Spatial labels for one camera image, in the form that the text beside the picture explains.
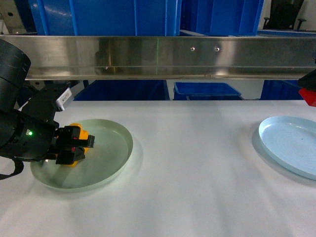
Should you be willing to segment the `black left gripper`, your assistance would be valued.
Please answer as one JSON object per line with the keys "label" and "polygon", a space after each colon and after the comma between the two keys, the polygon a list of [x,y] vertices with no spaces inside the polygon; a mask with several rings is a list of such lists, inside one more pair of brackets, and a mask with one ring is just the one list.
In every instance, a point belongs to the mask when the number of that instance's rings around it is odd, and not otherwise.
{"label": "black left gripper", "polygon": [[[84,148],[93,148],[95,137],[88,134],[80,138],[84,132],[81,127],[70,125],[58,129],[59,123],[54,121],[58,112],[55,101],[67,88],[45,86],[21,111],[10,109],[0,113],[1,157],[39,161],[46,156],[60,165],[73,165],[85,159]],[[57,148],[50,149],[54,133]]]}

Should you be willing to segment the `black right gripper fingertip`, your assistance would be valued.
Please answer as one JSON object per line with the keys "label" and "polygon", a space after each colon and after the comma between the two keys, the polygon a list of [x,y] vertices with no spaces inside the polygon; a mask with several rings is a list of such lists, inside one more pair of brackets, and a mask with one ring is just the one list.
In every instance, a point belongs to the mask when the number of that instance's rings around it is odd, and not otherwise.
{"label": "black right gripper fingertip", "polygon": [[316,89],[316,69],[300,78],[297,83],[305,89]]}

